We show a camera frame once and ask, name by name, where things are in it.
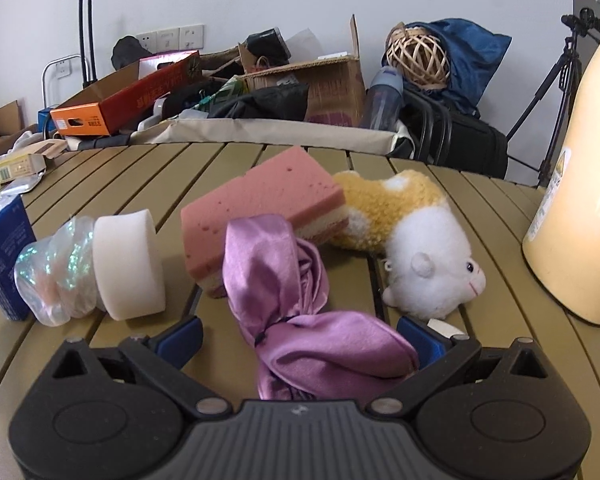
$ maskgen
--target electrical switch plate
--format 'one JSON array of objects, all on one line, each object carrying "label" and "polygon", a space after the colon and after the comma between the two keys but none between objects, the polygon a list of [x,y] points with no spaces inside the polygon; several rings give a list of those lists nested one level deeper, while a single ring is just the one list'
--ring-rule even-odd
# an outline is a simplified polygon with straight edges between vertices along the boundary
[{"label": "electrical switch plate", "polygon": [[144,34],[136,35],[136,38],[138,39],[140,44],[149,52],[151,52],[152,54],[155,54],[157,52],[157,32],[145,32]]},{"label": "electrical switch plate", "polygon": [[170,52],[179,48],[179,28],[165,28],[164,30],[159,30],[157,34],[156,52]]},{"label": "electrical switch plate", "polygon": [[180,27],[180,50],[202,49],[205,46],[205,26]]},{"label": "electrical switch plate", "polygon": [[56,78],[67,77],[71,75],[71,60],[65,59],[56,63]]}]

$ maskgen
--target iridescent plastic wrap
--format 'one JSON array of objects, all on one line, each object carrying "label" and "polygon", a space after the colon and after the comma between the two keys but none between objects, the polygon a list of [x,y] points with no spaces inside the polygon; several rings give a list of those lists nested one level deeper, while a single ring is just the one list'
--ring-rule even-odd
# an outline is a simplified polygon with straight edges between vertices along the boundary
[{"label": "iridescent plastic wrap", "polygon": [[96,307],[93,227],[92,218],[71,218],[20,253],[13,269],[16,287],[40,323],[62,325]]}]

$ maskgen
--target purple fabric bow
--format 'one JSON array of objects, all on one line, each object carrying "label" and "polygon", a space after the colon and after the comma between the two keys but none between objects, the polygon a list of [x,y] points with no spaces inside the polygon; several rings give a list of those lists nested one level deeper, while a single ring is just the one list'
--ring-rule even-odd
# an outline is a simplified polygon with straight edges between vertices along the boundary
[{"label": "purple fabric bow", "polygon": [[366,404],[418,368],[395,330],[360,312],[318,314],[329,282],[314,245],[278,215],[241,218],[226,232],[224,286],[260,359],[261,399],[357,399]]}]

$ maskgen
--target yellow and white plush toy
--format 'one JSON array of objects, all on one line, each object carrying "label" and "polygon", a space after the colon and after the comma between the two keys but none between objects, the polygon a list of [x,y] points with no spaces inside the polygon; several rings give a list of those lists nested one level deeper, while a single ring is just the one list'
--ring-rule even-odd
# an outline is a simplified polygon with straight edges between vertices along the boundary
[{"label": "yellow and white plush toy", "polygon": [[441,319],[486,286],[471,246],[444,192],[419,171],[365,180],[355,171],[334,176],[349,213],[331,244],[385,254],[384,302],[421,319]]}]

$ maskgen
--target cake-shaped sponge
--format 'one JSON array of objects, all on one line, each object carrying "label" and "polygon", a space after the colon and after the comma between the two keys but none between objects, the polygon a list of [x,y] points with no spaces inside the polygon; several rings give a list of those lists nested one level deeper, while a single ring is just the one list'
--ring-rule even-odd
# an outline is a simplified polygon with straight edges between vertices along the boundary
[{"label": "cake-shaped sponge", "polygon": [[279,214],[296,235],[320,244],[347,226],[344,192],[299,146],[230,180],[182,209],[189,274],[212,296],[222,296],[222,258],[229,220]]}]

